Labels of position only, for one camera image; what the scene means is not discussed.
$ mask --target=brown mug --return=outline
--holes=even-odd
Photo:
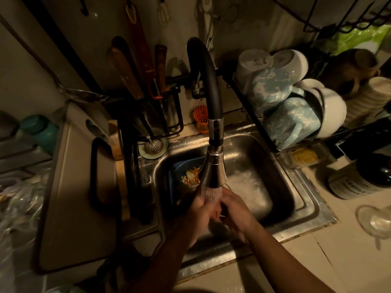
[[[344,100],[354,98],[364,85],[379,71],[376,56],[367,49],[349,49],[333,57],[318,80],[333,89]]]

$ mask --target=blue tray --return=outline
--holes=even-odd
[[[169,191],[171,205],[173,208],[177,207],[177,201],[179,199],[179,193],[177,187],[182,181],[182,177],[186,175],[186,171],[193,167],[200,167],[204,162],[205,157],[198,157],[189,159],[186,161],[180,161],[175,163],[169,171]]]

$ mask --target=person's left hand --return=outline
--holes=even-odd
[[[205,199],[200,195],[197,195],[194,198],[192,205],[187,211],[182,227],[182,229],[189,232],[189,247],[196,243],[198,237],[202,235],[207,228],[209,219],[213,217],[218,204],[220,203],[216,201],[205,202]]]

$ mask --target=forearm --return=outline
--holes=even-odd
[[[257,224],[248,237],[262,271],[276,293],[335,293]]]
[[[124,293],[171,292],[190,241],[191,236],[187,230],[179,229],[159,249],[140,280]]]

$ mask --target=orange brush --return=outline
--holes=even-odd
[[[205,105],[195,107],[193,117],[197,121],[197,130],[200,133],[208,133],[208,108]]]

